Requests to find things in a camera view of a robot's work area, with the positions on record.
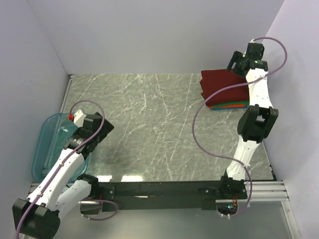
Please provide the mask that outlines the dark red t shirt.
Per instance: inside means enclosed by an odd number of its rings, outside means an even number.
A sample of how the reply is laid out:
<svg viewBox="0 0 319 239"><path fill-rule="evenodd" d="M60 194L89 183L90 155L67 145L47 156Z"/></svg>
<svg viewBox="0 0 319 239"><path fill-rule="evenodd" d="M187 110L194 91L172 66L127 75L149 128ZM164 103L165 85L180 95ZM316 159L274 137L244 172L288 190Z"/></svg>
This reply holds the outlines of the dark red t shirt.
<svg viewBox="0 0 319 239"><path fill-rule="evenodd" d="M203 70L201 71L201 77L201 95L205 100L220 89L247 82L244 77L240 77L232 71L228 72L226 69ZM224 104L238 104L240 102L249 102L248 86L225 90L210 99L206 106L213 107Z"/></svg>

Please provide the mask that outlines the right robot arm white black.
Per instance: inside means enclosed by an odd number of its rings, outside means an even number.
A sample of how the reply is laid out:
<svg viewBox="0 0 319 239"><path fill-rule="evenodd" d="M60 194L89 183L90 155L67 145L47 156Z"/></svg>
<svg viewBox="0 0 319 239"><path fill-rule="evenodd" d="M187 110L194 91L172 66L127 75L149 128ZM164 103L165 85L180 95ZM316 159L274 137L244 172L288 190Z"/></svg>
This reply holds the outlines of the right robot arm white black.
<svg viewBox="0 0 319 239"><path fill-rule="evenodd" d="M226 68L249 83L249 106L237 126L239 141L234 158L239 162L232 161L221 177L219 194L225 199L246 192L246 171L241 164L246 167L250 164L255 150L268 137L279 116L279 111L273 108L269 98L268 63L262 60L264 50L263 44L250 42L245 53L234 52Z"/></svg>

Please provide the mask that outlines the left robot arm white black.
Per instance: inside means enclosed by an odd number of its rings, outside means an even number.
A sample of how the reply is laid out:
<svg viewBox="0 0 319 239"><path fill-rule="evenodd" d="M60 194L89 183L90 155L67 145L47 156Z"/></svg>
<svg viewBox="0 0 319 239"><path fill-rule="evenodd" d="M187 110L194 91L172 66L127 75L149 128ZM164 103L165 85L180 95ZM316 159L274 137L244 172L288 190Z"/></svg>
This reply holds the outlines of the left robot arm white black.
<svg viewBox="0 0 319 239"><path fill-rule="evenodd" d="M17 199L13 204L17 239L20 235L51 239L62 218L76 204L83 199L102 199L97 177L81 174L68 189L65 186L114 126L100 113L85 114L81 110L70 114L69 120L77 128L65 141L54 166L26 199Z"/></svg>

